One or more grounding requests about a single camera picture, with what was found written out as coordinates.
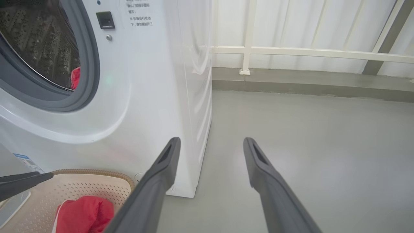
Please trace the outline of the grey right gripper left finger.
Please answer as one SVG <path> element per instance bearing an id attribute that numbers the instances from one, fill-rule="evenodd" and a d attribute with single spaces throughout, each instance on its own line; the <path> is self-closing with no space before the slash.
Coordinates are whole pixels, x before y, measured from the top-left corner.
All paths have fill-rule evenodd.
<path id="1" fill-rule="evenodd" d="M 166 192 L 173 186 L 181 140 L 171 138 L 127 198 L 105 233 L 156 233 Z"/>

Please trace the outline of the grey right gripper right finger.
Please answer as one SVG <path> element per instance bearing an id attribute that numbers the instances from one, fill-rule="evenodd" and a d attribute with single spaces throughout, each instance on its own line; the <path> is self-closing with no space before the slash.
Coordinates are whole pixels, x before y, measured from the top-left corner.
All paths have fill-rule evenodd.
<path id="1" fill-rule="evenodd" d="M 243 141 L 251 187 L 260 195 L 269 233 L 320 233 L 321 230 L 257 142 Z"/>

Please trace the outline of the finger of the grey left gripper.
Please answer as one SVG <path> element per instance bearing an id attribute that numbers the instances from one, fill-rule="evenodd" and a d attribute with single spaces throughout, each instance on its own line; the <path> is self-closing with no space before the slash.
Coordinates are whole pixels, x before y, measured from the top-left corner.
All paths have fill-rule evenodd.
<path id="1" fill-rule="evenodd" d="M 29 172 L 14 174 L 0 178 L 0 201 L 3 202 L 21 192 L 24 192 L 38 184 L 52 179 L 53 173 Z"/>

